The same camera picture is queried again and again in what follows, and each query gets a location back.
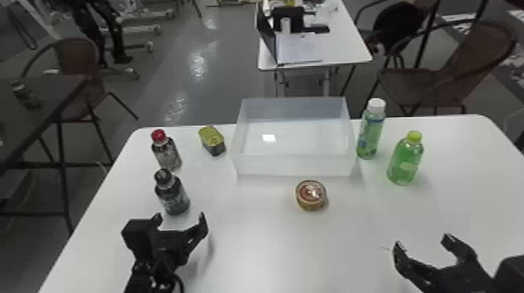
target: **white cap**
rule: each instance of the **white cap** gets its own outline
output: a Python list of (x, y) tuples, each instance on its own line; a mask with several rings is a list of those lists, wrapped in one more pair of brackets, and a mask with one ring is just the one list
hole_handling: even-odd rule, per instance
[(377, 114), (384, 112), (386, 108), (386, 101), (374, 97), (369, 102), (367, 102), (367, 110), (371, 113)]

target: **person's leg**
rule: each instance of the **person's leg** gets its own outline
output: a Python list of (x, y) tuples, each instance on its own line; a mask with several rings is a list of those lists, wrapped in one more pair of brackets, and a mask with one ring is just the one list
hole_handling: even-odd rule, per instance
[(91, 12), (87, 8), (85, 1), (74, 0), (71, 1), (71, 10), (73, 11), (73, 18), (76, 25), (80, 28), (82, 33), (89, 37), (98, 47), (98, 63), (101, 67), (108, 67), (104, 57), (105, 39), (98, 28), (97, 22), (94, 21)]
[(102, 16), (105, 23), (108, 25), (111, 38), (113, 39), (113, 58), (117, 64), (125, 64), (131, 62), (133, 57), (126, 55), (124, 48), (124, 39), (122, 35), (122, 27), (116, 22), (116, 15), (114, 9), (107, 0), (87, 0), (93, 9)]

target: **green drink bottle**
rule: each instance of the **green drink bottle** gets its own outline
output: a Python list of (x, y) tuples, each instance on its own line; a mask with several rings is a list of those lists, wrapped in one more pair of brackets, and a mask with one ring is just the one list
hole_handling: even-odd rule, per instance
[(410, 131), (397, 143), (388, 167), (388, 178), (398, 185), (407, 185), (415, 177), (424, 148), (422, 133)]
[(356, 143), (356, 154), (362, 159), (375, 157), (386, 118), (385, 108), (386, 102), (379, 98), (373, 98), (367, 103), (360, 123), (359, 140)]

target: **clear storage container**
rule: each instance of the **clear storage container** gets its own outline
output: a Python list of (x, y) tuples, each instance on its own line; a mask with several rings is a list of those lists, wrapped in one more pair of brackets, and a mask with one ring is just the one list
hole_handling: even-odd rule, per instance
[(230, 155), (238, 174), (347, 176), (356, 154), (345, 99), (243, 99)]

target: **shiny floor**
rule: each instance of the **shiny floor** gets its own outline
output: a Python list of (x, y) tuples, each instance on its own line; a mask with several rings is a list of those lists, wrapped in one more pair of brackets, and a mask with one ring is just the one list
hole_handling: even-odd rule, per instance
[[(135, 121), (114, 101), (105, 101), (96, 109), (102, 119), (102, 128), (114, 154), (118, 154), (127, 137), (144, 126), (176, 126), (234, 123), (240, 101), (244, 97), (274, 96), (273, 76), (257, 70), (258, 36), (253, 28), (253, 5), (209, 8), (212, 0), (200, 1), (203, 19), (199, 19), (191, 5), (182, 7), (173, 20), (159, 20), (163, 27), (160, 37), (127, 37), (128, 43), (153, 40), (155, 52), (130, 51), (135, 58), (132, 66), (141, 79), (132, 81), (125, 76), (106, 79), (109, 90), (118, 94), (139, 116)], [(366, 0), (346, 0), (353, 15), (367, 3)], [(361, 25), (369, 27), (378, 10), (369, 11)], [(77, 35), (71, 22), (59, 27), (62, 35)], [(41, 40), (44, 44), (48, 38)], [(423, 66), (438, 68), (456, 47), (446, 33), (432, 36)], [(406, 56), (414, 56), (417, 44), (408, 48)], [(17, 76), (32, 51), (24, 51), (0, 64), (0, 78)], [(363, 106), (381, 62), (361, 65), (356, 71), (345, 95), (352, 115)], [(336, 76), (334, 94), (338, 95), (349, 68)], [(318, 76), (292, 78), (288, 95), (320, 95)], [(381, 90), (378, 97), (387, 97)], [(514, 138), (524, 125), (521, 115), (505, 118), (522, 107), (521, 102), (488, 76), (466, 101), (469, 113), (479, 113), (493, 119)], [(389, 116), (400, 111), (388, 106)], [(55, 131), (49, 129), (44, 138), (56, 147)], [(89, 125), (71, 125), (65, 129), (66, 156), (69, 159), (102, 161), (101, 145)], [(41, 158), (43, 152), (34, 146), (27, 158)], [(59, 208), (55, 171), (38, 171), (30, 183), (30, 196), (23, 200), (23, 210), (53, 210)], [(74, 222), (83, 212), (104, 179), (104, 170), (71, 170), (69, 189)], [(62, 219), (23, 219), (0, 221), (0, 291), (12, 293), (36, 292), (51, 269), (62, 247), (67, 242), (66, 226)]]

